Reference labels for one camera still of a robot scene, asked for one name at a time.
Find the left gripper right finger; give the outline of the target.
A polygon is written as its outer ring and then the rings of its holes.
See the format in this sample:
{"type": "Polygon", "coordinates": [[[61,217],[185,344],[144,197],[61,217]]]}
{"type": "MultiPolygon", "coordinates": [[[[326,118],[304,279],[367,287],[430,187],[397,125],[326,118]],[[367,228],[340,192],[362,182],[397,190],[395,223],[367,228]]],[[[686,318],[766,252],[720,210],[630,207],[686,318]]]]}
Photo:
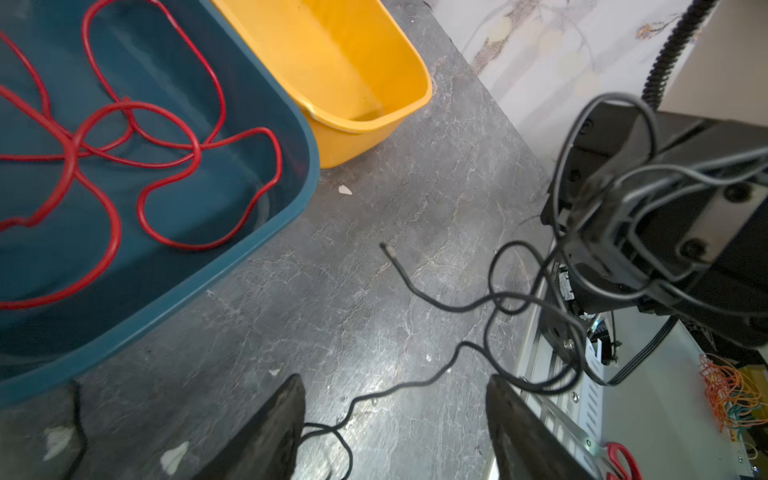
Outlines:
{"type": "Polygon", "coordinates": [[[501,480],[590,479],[502,376],[490,377],[486,416],[501,480]]]}

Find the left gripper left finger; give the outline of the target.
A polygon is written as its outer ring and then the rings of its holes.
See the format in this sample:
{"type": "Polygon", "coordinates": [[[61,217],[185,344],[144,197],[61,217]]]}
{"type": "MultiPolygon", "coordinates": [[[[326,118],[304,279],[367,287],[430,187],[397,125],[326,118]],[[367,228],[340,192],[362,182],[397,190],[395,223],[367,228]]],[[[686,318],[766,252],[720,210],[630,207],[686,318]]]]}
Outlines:
{"type": "Polygon", "coordinates": [[[289,479],[305,419],[305,389],[289,376],[260,410],[195,475],[197,479],[289,479]]]}

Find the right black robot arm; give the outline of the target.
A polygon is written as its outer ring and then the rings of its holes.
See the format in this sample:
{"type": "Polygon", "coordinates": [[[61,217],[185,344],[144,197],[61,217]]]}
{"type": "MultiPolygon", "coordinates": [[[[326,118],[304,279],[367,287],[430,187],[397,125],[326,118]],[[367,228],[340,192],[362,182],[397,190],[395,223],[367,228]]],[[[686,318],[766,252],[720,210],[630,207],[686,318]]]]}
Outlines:
{"type": "Polygon", "coordinates": [[[581,312],[679,315],[757,348],[767,342],[767,130],[660,108],[713,9],[690,4],[640,96],[604,93],[583,108],[541,219],[581,312]]]}

